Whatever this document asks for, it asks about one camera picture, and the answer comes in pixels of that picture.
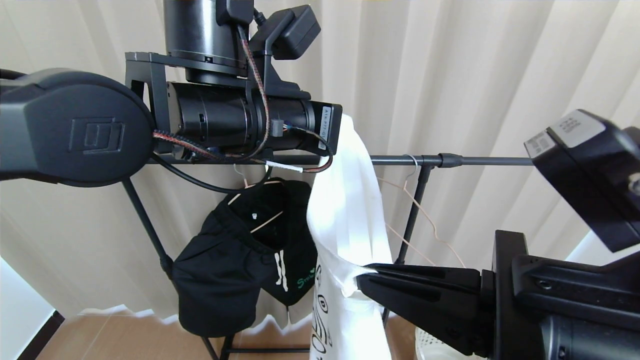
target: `clothes rack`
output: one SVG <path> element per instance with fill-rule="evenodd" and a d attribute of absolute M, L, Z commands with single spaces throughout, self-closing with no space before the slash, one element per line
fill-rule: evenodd
<path fill-rule="evenodd" d="M 172 164 L 186 164 L 187 161 L 177 160 L 173 156 L 163 156 L 167 162 Z M 283 163 L 288 165 L 317 165 L 319 163 L 319 157 L 314 155 L 276 155 L 274 156 L 274 161 L 277 163 Z M 153 160 L 149 160 L 150 164 L 155 163 Z M 220 162 L 216 161 L 203 161 L 198 164 L 217 164 Z M 418 166 L 420 168 L 418 174 L 418 183 L 415 187 L 415 191 L 413 193 L 413 198 L 419 204 L 422 202 L 422 196 L 424 195 L 424 190 L 426 188 L 427 182 L 429 181 L 429 175 L 431 171 L 436 168 L 452 168 L 458 167 L 462 165 L 502 165 L 502 166 L 531 166 L 531 159 L 529 158 L 496 158 L 496 157 L 464 157 L 455 154 L 438 154 L 438 155 L 417 155 L 417 156 L 409 156 L 409 155 L 373 155 L 371 156 L 371 163 L 374 166 Z M 134 209 L 136 210 L 140 221 L 142 222 L 149 239 L 151 240 L 152 245 L 154 246 L 159 258 L 160 258 L 160 267 L 165 272 L 169 280 L 171 280 L 172 274 L 172 265 L 173 260 L 171 257 L 165 252 L 162 243 L 160 242 L 160 238 L 158 237 L 156 230 L 147 215 L 144 205 L 142 201 L 140 201 L 140 197 L 131 181 L 131 179 L 126 179 L 122 181 L 124 185 L 125 191 L 133 204 Z M 409 212 L 409 217 L 406 222 L 406 227 L 404 229 L 404 239 L 409 242 L 411 240 L 413 234 L 413 228 L 415 227 L 415 222 L 418 217 L 418 207 L 415 203 L 412 203 L 411 210 Z M 400 246 L 400 251 L 398 253 L 398 257 L 396 258 L 395 264 L 404 264 L 404 259 L 406 257 L 407 244 L 402 242 Z M 383 312 L 383 324 L 387 324 L 387 319 L 389 316 L 389 310 L 384 309 Z M 212 360 L 228 360 L 230 354 L 238 354 L 238 353 L 249 353 L 249 354 L 267 354 L 267 353 L 292 353 L 292 352 L 308 352 L 309 348 L 234 348 L 233 341 L 235 335 L 230 335 L 225 337 L 225 340 L 222 344 L 222 348 L 220 350 L 220 356 L 216 353 L 215 349 L 211 345 L 211 342 L 208 338 L 201 337 L 204 345 L 207 347 L 207 351 L 211 356 Z"/>

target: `curtain fold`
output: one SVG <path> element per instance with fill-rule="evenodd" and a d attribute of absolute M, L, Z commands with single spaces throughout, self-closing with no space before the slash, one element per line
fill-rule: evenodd
<path fill-rule="evenodd" d="M 371 154 L 526 156 L 527 139 L 575 108 L 640 126 L 638 2 L 255 2 L 265 15 L 305 3 L 322 32 L 302 58 L 275 67 L 315 100 L 342 104 Z M 0 0 L 0 67 L 67 67 L 124 81 L 124 52 L 164 53 L 163 31 L 162 0 Z M 167 76 L 185 81 L 180 69 L 167 68 Z M 180 169 L 220 186 L 243 183 L 227 165 Z M 238 169 L 251 181 L 264 173 Z M 376 171 L 402 185 L 412 169 Z M 223 198 L 155 165 L 132 180 L 173 258 Z M 402 234 L 411 201 L 393 186 L 381 190 L 386 221 Z M 121 185 L 14 180 L 0 184 L 0 195 L 0 254 L 63 315 L 119 304 L 163 318 L 177 312 L 175 291 Z M 475 268 L 490 268 L 496 229 L 523 232 L 531 254 L 560 259 L 588 231 L 532 167 L 434 169 L 423 205 L 439 237 Z M 389 238 L 397 254 L 400 241 Z M 422 216 L 412 243 L 437 265 L 459 266 Z M 426 265 L 411 249 L 407 261 Z M 263 295 L 259 318 L 273 313 L 286 323 Z"/>

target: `white cable label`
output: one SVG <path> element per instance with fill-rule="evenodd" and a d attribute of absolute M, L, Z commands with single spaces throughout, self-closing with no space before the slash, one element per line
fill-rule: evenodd
<path fill-rule="evenodd" d="M 293 171 L 297 171 L 297 172 L 302 172 L 302 170 L 304 170 L 301 167 L 295 167 L 293 165 L 285 165 L 285 164 L 281 164 L 281 163 L 274 163 L 273 161 L 265 161 L 265 165 L 266 166 L 270 166 L 270 167 L 279 167 L 279 168 L 285 168 L 287 170 L 293 170 Z"/>
<path fill-rule="evenodd" d="M 331 107 L 325 106 L 322 108 L 322 121 L 320 123 L 320 137 L 328 140 L 329 137 L 329 124 L 331 123 Z M 322 141 L 318 141 L 318 149 L 326 150 L 326 146 Z"/>
<path fill-rule="evenodd" d="M 554 146 L 556 146 L 554 140 L 551 139 L 551 136 L 549 136 L 546 131 L 541 132 L 524 143 L 524 147 L 532 159 L 537 158 Z"/>
<path fill-rule="evenodd" d="M 603 123 L 589 115 L 574 110 L 563 117 L 551 130 L 567 147 L 576 147 L 605 130 Z"/>

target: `white basket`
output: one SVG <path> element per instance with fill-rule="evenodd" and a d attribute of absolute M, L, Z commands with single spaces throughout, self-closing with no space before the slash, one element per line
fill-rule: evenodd
<path fill-rule="evenodd" d="M 415 328 L 415 355 L 418 360 L 482 359 L 475 355 L 464 356 L 419 327 Z"/>

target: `wooden floor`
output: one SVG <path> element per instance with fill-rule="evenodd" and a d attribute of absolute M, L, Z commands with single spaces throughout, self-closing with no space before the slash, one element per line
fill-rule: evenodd
<path fill-rule="evenodd" d="M 389 319 L 387 338 L 394 359 L 412 360 L 415 327 L 400 317 Z M 269 323 L 256 335 L 241 333 L 235 347 L 307 347 L 310 324 L 282 335 Z M 222 339 L 211 339 L 219 353 Z M 230 360 L 308 359 L 308 354 L 232 354 Z M 127 313 L 77 316 L 65 320 L 38 360 L 208 360 L 202 340 L 180 327 L 164 325 L 153 316 L 136 318 Z"/>

